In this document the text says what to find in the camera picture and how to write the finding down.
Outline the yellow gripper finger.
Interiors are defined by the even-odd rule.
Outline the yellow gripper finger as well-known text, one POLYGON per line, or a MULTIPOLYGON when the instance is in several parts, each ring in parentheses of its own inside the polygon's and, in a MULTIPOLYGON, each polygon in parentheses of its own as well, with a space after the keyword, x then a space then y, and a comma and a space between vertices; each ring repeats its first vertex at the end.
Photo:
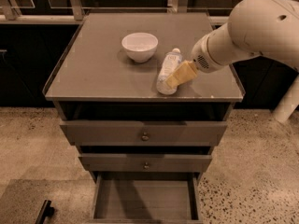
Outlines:
POLYGON ((197 67, 191 61, 183 61, 165 80, 170 88, 186 83, 197 77, 197 67))

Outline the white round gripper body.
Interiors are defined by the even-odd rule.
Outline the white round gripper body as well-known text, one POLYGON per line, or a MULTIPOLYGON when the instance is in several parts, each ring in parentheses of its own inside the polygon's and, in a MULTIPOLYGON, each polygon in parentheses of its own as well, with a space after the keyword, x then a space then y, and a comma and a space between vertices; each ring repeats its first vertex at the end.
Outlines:
POLYGON ((216 63, 208 52, 208 35, 204 35, 199 39, 191 51, 192 61, 197 68, 204 73, 212 73, 223 68, 222 65, 216 63))

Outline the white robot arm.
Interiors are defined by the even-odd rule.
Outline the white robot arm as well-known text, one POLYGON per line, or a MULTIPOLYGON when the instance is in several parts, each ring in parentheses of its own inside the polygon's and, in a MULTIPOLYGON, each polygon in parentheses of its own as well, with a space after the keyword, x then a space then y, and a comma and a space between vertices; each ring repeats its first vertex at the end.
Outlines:
POLYGON ((220 28, 204 35, 165 80, 175 88, 195 77, 240 61, 263 56, 299 67, 298 3, 292 0, 243 0, 220 28))

